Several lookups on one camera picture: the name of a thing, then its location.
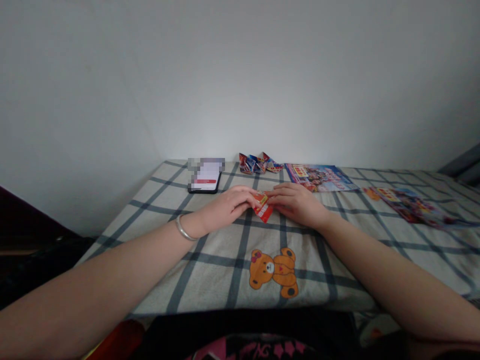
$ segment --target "bear ear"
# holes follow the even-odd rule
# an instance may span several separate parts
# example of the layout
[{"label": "bear ear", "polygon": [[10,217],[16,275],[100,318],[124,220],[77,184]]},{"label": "bear ear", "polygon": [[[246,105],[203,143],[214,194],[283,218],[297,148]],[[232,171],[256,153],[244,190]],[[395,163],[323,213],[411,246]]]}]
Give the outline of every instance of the bear ear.
[{"label": "bear ear", "polygon": [[250,275],[250,286],[252,289],[258,290],[262,286],[262,283],[255,280],[254,277]]}]

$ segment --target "silver bracelet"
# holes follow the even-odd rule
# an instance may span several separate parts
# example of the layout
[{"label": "silver bracelet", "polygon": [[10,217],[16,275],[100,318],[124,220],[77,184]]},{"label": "silver bracelet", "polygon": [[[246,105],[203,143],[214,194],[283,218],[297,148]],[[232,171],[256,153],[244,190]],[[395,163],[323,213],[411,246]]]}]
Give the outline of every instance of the silver bracelet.
[{"label": "silver bracelet", "polygon": [[183,237],[185,239],[188,239],[190,241],[197,241],[198,239],[194,238],[194,237],[191,237],[190,235],[187,234],[187,232],[184,230],[184,228],[182,227],[182,225],[180,224],[180,218],[182,217],[183,215],[180,215],[179,217],[176,218],[175,222],[176,222],[176,228],[178,229],[178,231],[180,232],[180,234],[183,235]]}]

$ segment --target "checkered fabric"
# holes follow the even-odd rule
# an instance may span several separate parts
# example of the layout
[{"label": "checkered fabric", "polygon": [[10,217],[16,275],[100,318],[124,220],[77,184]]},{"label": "checkered fabric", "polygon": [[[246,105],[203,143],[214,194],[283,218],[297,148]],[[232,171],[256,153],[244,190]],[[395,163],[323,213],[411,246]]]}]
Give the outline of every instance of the checkered fabric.
[{"label": "checkered fabric", "polygon": [[[342,168],[359,187],[411,189],[455,217],[480,221],[478,190],[426,171]],[[130,239],[194,212],[216,195],[190,194],[191,173],[185,160],[165,161],[138,194],[108,226],[79,263]],[[285,170],[246,175],[238,162],[226,163],[219,192],[234,185],[258,190],[290,181]],[[361,190],[314,194],[332,212],[418,264],[469,300],[480,298],[480,230],[440,231],[409,224],[383,201]],[[282,248],[296,255],[298,295],[281,297],[273,280],[250,287],[252,251],[272,258]],[[373,298],[352,276],[316,231],[274,211],[263,223],[251,209],[231,226],[201,238],[155,286],[133,315],[176,314],[232,308],[281,308],[324,305],[341,311],[376,309]]]}]

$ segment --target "phone screen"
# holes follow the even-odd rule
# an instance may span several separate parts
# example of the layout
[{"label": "phone screen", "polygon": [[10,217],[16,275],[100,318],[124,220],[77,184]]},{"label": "phone screen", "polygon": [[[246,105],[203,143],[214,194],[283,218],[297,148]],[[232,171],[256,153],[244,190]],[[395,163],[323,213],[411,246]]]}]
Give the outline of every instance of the phone screen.
[{"label": "phone screen", "polygon": [[224,166],[225,160],[222,158],[201,158],[199,162],[192,161],[191,168],[194,169],[194,173],[188,184],[188,191],[216,192]]}]

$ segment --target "teddy bear print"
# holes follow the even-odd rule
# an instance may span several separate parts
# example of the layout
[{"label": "teddy bear print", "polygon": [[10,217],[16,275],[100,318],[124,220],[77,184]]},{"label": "teddy bear print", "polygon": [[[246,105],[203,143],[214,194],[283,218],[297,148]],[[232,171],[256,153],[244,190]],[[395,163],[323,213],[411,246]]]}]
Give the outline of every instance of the teddy bear print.
[{"label": "teddy bear print", "polygon": [[273,278],[273,281],[281,285],[280,295],[291,299],[299,293],[295,276],[295,253],[288,247],[282,248],[280,252],[281,255],[273,259],[257,249],[251,252],[250,286],[258,290]]}]

